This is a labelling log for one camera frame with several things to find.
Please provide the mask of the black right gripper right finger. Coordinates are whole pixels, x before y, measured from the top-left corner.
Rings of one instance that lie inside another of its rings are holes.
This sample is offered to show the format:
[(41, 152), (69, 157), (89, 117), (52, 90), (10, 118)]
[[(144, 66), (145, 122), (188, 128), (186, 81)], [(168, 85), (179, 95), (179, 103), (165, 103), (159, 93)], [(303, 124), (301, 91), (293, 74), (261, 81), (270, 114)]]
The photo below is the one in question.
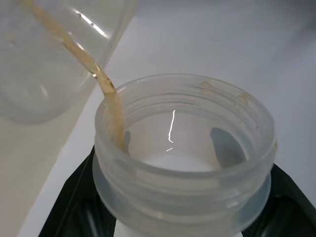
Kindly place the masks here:
[(296, 183), (276, 164), (265, 208), (244, 237), (315, 237), (316, 209)]

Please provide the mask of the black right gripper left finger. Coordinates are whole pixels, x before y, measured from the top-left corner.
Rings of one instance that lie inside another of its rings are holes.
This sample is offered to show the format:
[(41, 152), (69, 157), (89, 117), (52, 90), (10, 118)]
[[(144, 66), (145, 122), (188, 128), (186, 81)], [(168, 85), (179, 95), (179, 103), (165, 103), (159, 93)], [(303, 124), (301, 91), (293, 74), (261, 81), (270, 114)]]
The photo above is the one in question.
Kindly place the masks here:
[(113, 237), (116, 218), (102, 203), (92, 174), (94, 149), (70, 175), (40, 237)]

